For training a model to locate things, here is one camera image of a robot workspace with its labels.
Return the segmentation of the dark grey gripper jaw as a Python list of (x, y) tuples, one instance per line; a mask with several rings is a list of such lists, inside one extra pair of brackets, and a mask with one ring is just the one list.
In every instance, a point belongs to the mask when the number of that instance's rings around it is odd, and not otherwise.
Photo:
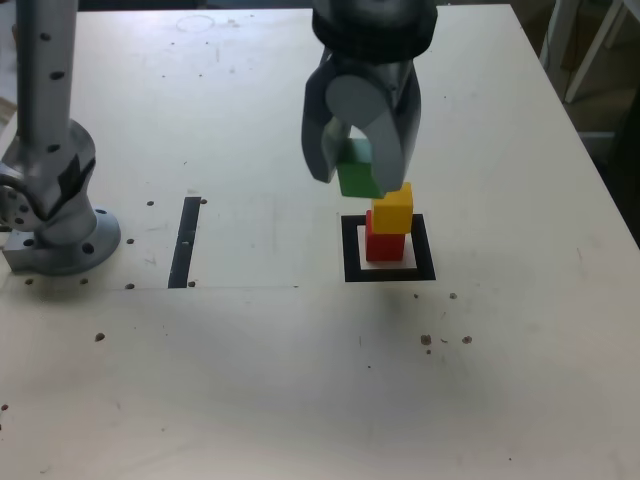
[(350, 126), (329, 109), (326, 93), (336, 77), (332, 60), (323, 62), (309, 77), (304, 98), (301, 144), (306, 165), (312, 177), (330, 183)]

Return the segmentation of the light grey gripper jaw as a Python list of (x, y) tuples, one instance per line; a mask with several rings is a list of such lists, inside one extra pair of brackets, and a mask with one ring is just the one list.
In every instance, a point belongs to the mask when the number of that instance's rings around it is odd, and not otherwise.
[[(401, 188), (411, 161), (421, 118), (421, 92), (415, 66), (402, 92), (391, 93), (375, 80), (339, 74), (326, 93), (330, 111), (360, 130), (369, 141), (370, 177), (380, 192)], [(353, 158), (348, 138), (337, 164)]]

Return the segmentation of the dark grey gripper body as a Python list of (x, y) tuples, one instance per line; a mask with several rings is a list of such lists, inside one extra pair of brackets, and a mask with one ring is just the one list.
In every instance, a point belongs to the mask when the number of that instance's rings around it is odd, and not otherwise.
[(325, 48), (322, 62), (331, 62), (339, 74), (351, 74), (375, 80), (391, 93), (402, 92), (414, 69), (412, 61), (392, 63), (371, 63), (336, 53)]

